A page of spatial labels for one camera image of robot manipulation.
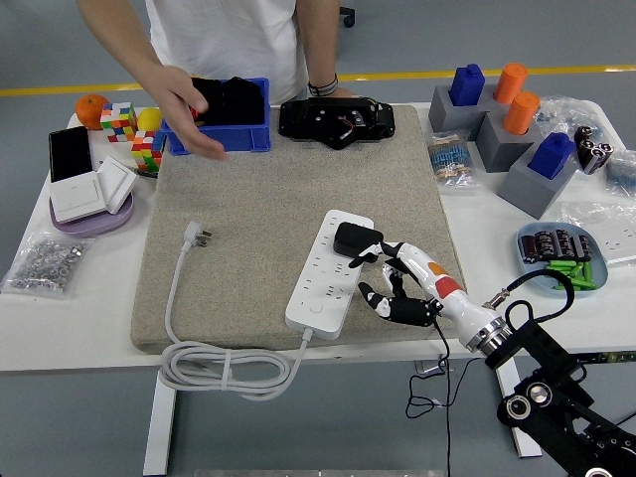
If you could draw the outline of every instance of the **gray block holder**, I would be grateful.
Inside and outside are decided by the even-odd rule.
[[[455,106],[450,100],[450,86],[436,86],[428,112],[433,132],[465,129],[470,131],[468,140],[474,141],[487,112],[508,111],[507,104],[493,98],[496,87],[495,84],[485,84],[474,106]]]
[[[486,172],[507,172],[533,144],[543,142],[544,137],[532,121],[524,135],[511,134],[504,129],[506,112],[486,113],[475,143],[484,162]]]
[[[528,164],[535,157],[540,141],[535,143],[510,168],[497,195],[526,214],[539,219],[557,199],[578,166],[568,159],[553,179],[534,171]]]

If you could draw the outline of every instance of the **orange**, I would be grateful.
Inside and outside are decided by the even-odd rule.
[[[88,129],[102,129],[101,122],[99,122],[101,119],[101,110],[103,106],[108,103],[110,103],[110,101],[101,94],[85,94],[76,102],[76,114],[78,115],[79,122]]]

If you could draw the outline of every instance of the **beige felt mat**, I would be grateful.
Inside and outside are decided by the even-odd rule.
[[[189,221],[212,232],[193,247],[181,272],[172,314],[182,340],[227,348],[295,349],[301,333],[285,325],[287,302],[325,214],[369,217],[386,241],[413,243],[461,283],[461,270],[441,208],[417,113],[396,106],[396,134],[334,151],[277,133],[271,151],[231,153],[219,162],[164,157],[157,184],[132,317],[131,339],[146,353],[170,344],[164,328],[168,292]],[[365,264],[361,280],[390,295],[381,261]],[[412,280],[409,296],[422,296]],[[440,320],[447,337],[452,325]],[[436,338],[433,327],[381,319],[359,292],[340,338],[310,346]]]

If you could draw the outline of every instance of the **power strip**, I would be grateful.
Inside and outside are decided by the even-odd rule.
[[[351,259],[334,251],[334,236],[343,222],[368,229],[374,227],[373,221],[366,217],[329,211],[285,310],[289,328],[298,331],[311,328],[314,336],[324,340],[340,336],[362,271],[361,266],[349,268]]]

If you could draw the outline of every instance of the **robotic finger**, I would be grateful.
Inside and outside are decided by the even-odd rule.
[[[390,260],[382,265],[382,276],[389,288],[393,291],[394,295],[399,298],[406,298],[406,292],[404,291],[404,272],[398,270],[390,264]]]
[[[376,293],[364,281],[358,284],[362,295],[376,313],[387,321],[411,326],[430,326],[435,321],[442,306],[437,300],[421,300],[418,298],[386,297]]]

